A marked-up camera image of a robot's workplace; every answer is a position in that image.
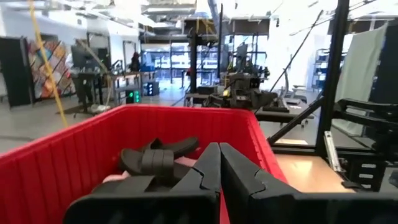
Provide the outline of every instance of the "shelving unit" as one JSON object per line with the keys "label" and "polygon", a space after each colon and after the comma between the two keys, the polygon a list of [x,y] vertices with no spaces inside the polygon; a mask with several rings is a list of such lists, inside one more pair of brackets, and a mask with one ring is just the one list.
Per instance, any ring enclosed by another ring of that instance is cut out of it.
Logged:
{"label": "shelving unit", "polygon": [[[343,65],[344,59],[346,56],[346,52],[341,53],[341,63],[340,66]],[[326,73],[328,71],[328,62],[329,62],[329,49],[318,49],[317,54],[315,55],[315,64],[313,69],[313,76],[311,87],[312,90],[319,91],[323,88],[323,84],[325,82]]]}

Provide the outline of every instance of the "wooden tabletop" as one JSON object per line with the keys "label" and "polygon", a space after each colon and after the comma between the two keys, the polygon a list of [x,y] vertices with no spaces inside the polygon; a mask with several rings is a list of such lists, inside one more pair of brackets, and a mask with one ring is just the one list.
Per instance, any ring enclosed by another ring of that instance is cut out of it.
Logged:
{"label": "wooden tabletop", "polygon": [[328,164],[316,156],[275,155],[288,183],[301,192],[353,192]]}

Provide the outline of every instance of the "concrete floor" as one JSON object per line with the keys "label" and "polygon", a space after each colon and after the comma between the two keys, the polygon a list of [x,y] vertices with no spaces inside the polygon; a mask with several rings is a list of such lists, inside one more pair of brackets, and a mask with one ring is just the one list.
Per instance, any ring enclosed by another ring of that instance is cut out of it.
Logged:
{"label": "concrete floor", "polygon": [[[183,106],[184,91],[179,87],[180,85],[168,86],[167,89],[161,90],[159,96],[143,97],[142,102],[165,106]],[[315,98],[314,93],[308,92],[307,98],[308,101],[311,101]],[[64,108],[71,108],[76,104],[76,97],[62,99]],[[9,109],[7,102],[0,103],[0,154],[63,129],[63,123],[60,116],[56,114],[57,111],[58,108],[52,100],[40,102],[34,106],[21,106],[12,110]],[[287,133],[284,139],[304,140],[307,144],[315,144],[318,127],[317,114],[318,112],[315,113],[315,119],[309,120],[304,129],[297,126]],[[76,118],[73,118],[73,115],[66,115],[66,117],[69,125],[89,118],[89,116],[83,114],[78,114]],[[280,129],[279,123],[261,122],[260,125],[266,137],[273,135]],[[336,146],[362,147],[338,130],[332,129],[331,131]],[[392,169],[388,169],[386,172],[382,186],[383,191],[396,191],[396,188],[389,185],[387,181],[391,172]]]}

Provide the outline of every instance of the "red plastic bin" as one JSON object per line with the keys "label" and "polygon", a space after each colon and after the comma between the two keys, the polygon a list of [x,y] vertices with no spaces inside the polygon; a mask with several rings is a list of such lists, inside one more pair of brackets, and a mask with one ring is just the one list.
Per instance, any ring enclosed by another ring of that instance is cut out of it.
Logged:
{"label": "red plastic bin", "polygon": [[[189,136],[199,138],[202,150],[210,142],[228,142],[286,182],[249,111],[126,105],[1,155],[0,223],[61,224],[72,201],[117,172],[122,148]],[[221,223],[228,223],[224,203]]]}

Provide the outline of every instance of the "colorful mural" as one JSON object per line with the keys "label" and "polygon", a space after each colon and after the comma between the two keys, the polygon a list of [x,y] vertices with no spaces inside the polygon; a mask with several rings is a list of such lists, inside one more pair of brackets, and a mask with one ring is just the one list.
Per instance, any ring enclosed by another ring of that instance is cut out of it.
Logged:
{"label": "colorful mural", "polygon": [[[65,65],[67,51],[62,42],[44,42],[45,54],[52,69],[55,85],[60,96],[75,93],[72,79],[68,77],[68,68]],[[35,41],[29,43],[29,62],[32,70],[35,97],[52,98],[54,89],[49,75],[45,69],[44,60],[38,44]]]}

